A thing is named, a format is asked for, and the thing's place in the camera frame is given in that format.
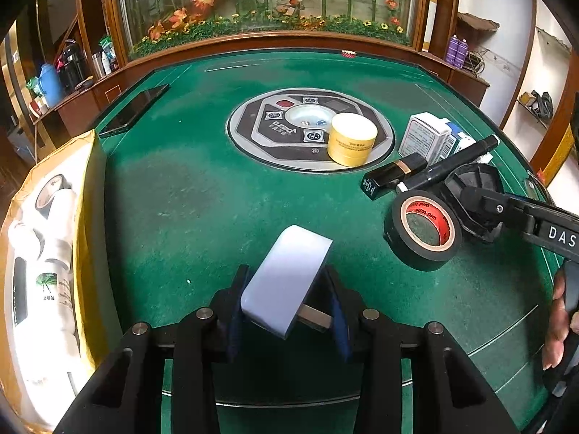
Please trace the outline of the person right hand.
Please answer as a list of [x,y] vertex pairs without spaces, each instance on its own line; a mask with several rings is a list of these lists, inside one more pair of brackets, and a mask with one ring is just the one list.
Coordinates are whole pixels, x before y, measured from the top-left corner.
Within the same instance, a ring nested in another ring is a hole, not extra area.
[[569,332],[578,333],[578,312],[573,315],[565,309],[565,272],[560,268],[554,278],[554,295],[550,307],[549,327],[542,350],[543,370],[559,365],[563,358],[564,341]]

